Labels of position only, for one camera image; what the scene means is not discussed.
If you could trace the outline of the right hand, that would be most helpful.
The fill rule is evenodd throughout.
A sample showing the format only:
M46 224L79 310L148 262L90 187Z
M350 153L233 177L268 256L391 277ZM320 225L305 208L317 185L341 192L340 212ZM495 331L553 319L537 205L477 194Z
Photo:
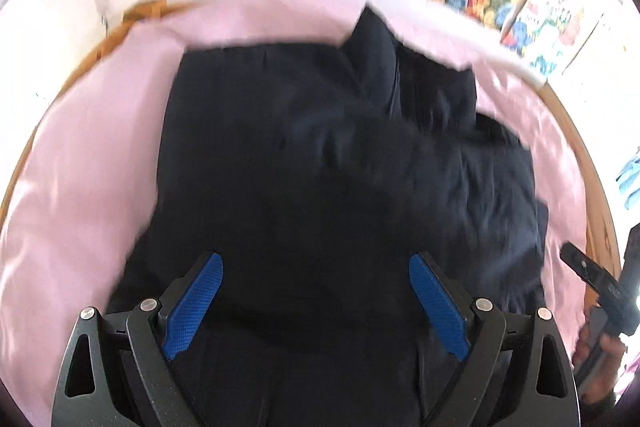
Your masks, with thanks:
M617 336L607 333L596 335L591 332L592 326L599 326L603 321L603 312L593 306L586 314L585 324L580 329L572 363L582 367L592 349L597 347L598 356L586 381L578 385L578 395L582 403L591 405L604 400L614 389L617 373L626 353L627 346Z

